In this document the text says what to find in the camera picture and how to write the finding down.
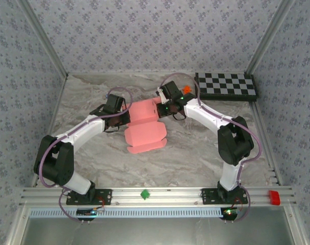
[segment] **green cube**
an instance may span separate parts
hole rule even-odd
[[[141,197],[146,200],[147,198],[149,198],[150,194],[148,192],[148,190],[144,189],[141,193],[140,193]]]

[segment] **marble surface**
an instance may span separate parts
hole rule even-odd
[[[125,86],[134,101],[154,97],[161,75],[70,75],[65,85],[56,117],[54,133],[58,135],[81,122],[90,111],[106,102],[106,93],[115,86]],[[179,88],[192,85],[182,76],[172,77]],[[114,92],[128,98],[123,91]],[[256,133],[248,103],[210,101],[226,115],[244,117]],[[161,118],[167,128],[167,145],[159,150],[133,155],[124,139],[126,126],[119,132],[102,133],[83,145],[75,155],[75,169],[96,186],[216,186],[222,174],[222,159],[217,150],[217,137],[200,123],[187,118],[176,121]],[[257,154],[258,148],[251,156]],[[265,185],[269,182],[269,165],[262,155],[246,165],[244,185]]]

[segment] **black and white checkerboard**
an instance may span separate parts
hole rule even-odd
[[[196,73],[200,99],[223,101],[256,101],[253,77],[248,74]]]

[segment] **wall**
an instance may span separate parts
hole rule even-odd
[[[295,188],[310,237],[310,0],[296,1],[254,75],[283,182]]]
[[[16,1],[0,0],[0,244],[62,86]]]
[[[30,0],[68,72],[245,70],[279,0]]]

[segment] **red block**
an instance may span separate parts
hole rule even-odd
[[[269,199],[271,200],[272,205],[279,206],[281,204],[281,200],[279,198],[279,194],[275,190],[269,190]]]

